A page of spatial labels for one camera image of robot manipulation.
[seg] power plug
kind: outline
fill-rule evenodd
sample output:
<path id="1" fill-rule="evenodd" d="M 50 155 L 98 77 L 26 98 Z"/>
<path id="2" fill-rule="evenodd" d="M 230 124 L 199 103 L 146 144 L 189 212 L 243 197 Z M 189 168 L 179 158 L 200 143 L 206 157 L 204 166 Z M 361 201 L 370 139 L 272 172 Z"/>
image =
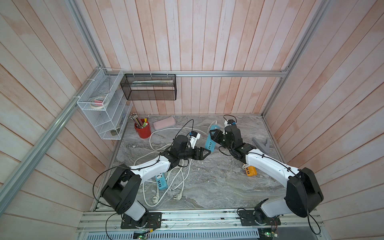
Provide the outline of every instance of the power plug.
<path id="1" fill-rule="evenodd" d="M 160 195 L 159 195 L 159 192 L 156 193 L 156 196 L 154 196 L 152 198 L 152 201 L 154 204 L 158 203 L 159 202 L 159 199 L 160 199 Z"/>
<path id="2" fill-rule="evenodd" d="M 181 197 L 183 196 L 183 192 L 181 191 L 179 194 L 174 195 L 174 198 L 176 201 L 179 201 Z"/>

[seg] black mesh basket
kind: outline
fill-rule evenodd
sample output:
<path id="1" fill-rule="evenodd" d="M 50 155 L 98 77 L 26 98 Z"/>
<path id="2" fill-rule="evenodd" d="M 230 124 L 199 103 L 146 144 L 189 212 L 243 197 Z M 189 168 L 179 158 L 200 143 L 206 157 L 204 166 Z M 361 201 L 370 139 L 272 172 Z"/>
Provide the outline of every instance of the black mesh basket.
<path id="1" fill-rule="evenodd" d="M 120 85 L 127 100 L 176 100 L 175 74 L 125 74 Z"/>

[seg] aluminum frame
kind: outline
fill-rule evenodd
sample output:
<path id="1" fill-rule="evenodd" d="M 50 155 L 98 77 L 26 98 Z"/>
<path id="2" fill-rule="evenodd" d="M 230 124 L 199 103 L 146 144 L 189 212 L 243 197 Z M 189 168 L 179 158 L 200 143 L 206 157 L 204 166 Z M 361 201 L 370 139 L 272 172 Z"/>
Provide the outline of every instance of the aluminum frame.
<path id="1" fill-rule="evenodd" d="M 93 77 L 96 72 L 97 71 L 94 70 L 91 77 Z M 4 185 L 0 188 L 0 216 L 5 212 L 6 208 L 39 164 L 40 160 L 56 140 L 57 136 L 71 119 L 78 107 L 78 97 L 83 93 L 91 81 L 91 79 L 88 80 L 74 95 L 74 97 L 72 97 L 71 101 L 69 101 L 69 103 L 63 108 L 56 120 L 39 138 L 34 147 L 29 150 L 26 156 L 22 159 L 21 163 L 19 163 L 17 168 L 13 171 L 12 175 L 8 177 Z"/>
<path id="2" fill-rule="evenodd" d="M 303 55 L 304 51 L 306 50 L 309 42 L 312 40 L 313 35 L 315 34 L 316 30 L 318 29 L 320 23 L 324 19 L 327 11 L 330 9 L 332 1 L 331 0 L 323 0 L 316 11 L 315 16 L 311 20 L 310 25 L 308 26 L 308 29 L 306 30 L 303 38 L 301 39 L 297 50 L 295 51 L 292 59 L 289 61 L 288 66 L 286 68 L 287 74 L 280 79 L 277 86 L 275 87 L 272 95 L 270 96 L 267 104 L 265 105 L 265 108 L 262 112 L 262 116 L 266 116 L 268 114 L 268 111 L 272 107 L 273 102 L 276 100 L 278 94 L 280 93 L 281 89 L 283 88 L 286 80 L 290 76 L 292 70 L 297 65 L 297 62 L 299 61 L 300 57 Z"/>
<path id="3" fill-rule="evenodd" d="M 191 230 L 191 229 L 233 229 L 249 228 L 241 225 L 237 209 L 173 209 L 173 210 L 150 210 L 149 212 L 162 212 L 160 230 Z M 104 212 L 85 212 L 81 217 L 76 232 L 105 232 L 106 220 L 115 211 Z M 324 226 L 317 210 L 313 210 L 312 216 L 320 227 Z M 279 227 L 306 227 L 307 218 L 299 217 L 295 214 L 284 214 L 280 216 L 281 225 Z M 126 231 L 121 229 L 121 216 L 114 215 L 107 222 L 107 231 Z M 271 225 L 252 226 L 252 228 L 270 228 Z"/>
<path id="4" fill-rule="evenodd" d="M 123 71 L 124 74 L 175 74 L 176 77 L 285 77 L 285 70 L 252 71 Z"/>
<path id="5" fill-rule="evenodd" d="M 76 21 L 76 23 L 80 29 L 80 32 L 84 37 L 85 42 L 87 43 L 89 49 L 91 50 L 91 53 L 92 53 L 96 63 L 98 64 L 98 67 L 103 68 L 105 66 L 105 64 L 103 62 L 103 59 L 100 56 L 100 53 L 96 47 L 96 44 L 93 41 L 93 38 L 92 38 L 92 36 L 88 30 L 88 27 L 84 21 L 84 18 L 81 14 L 79 6 L 76 3 L 76 0 L 65 0 L 65 2 L 66 2 L 67 6 L 68 6 L 68 8 L 72 14 L 72 17 Z"/>

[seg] mounting plate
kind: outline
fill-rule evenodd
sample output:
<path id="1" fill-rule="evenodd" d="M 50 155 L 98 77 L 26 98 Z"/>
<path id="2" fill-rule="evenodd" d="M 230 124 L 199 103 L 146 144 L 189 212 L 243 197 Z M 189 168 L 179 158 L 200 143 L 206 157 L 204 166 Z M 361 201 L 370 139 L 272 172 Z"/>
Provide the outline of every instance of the mounting plate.
<path id="1" fill-rule="evenodd" d="M 149 212 L 147 221 L 151 224 L 151 226 L 145 225 L 141 229 L 146 228 L 160 228 L 161 227 L 161 212 Z M 121 229 L 140 229 L 136 227 L 137 223 L 130 216 L 123 214 Z"/>
<path id="2" fill-rule="evenodd" d="M 253 215 L 254 212 L 255 210 L 241 210 L 238 212 L 242 226 L 259 226 L 260 225 L 255 221 L 255 216 Z M 277 217 L 276 219 L 268 218 L 268 220 L 272 222 L 271 225 L 274 224 L 274 221 L 276 221 L 277 225 L 281 225 L 279 217 Z"/>

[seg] wooden wall panel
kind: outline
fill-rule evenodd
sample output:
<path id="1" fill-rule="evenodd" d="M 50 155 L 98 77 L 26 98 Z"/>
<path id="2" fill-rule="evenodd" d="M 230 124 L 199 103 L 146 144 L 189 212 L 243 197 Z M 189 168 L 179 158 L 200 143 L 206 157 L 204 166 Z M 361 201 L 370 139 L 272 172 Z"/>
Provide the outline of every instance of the wooden wall panel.
<path id="1" fill-rule="evenodd" d="M 65 2 L 0 2 L 0 185 L 94 68 Z M 76 111 L 1 216 L 0 238 L 73 238 L 112 147 Z"/>
<path id="2" fill-rule="evenodd" d="M 103 60 L 137 71 L 284 69 L 321 2 L 77 1 Z M 140 114 L 262 113 L 278 80 L 178 78 L 176 101 L 134 104 Z"/>
<path id="3" fill-rule="evenodd" d="M 333 2 L 266 115 L 286 162 L 315 172 L 332 239 L 384 235 L 383 14 Z"/>

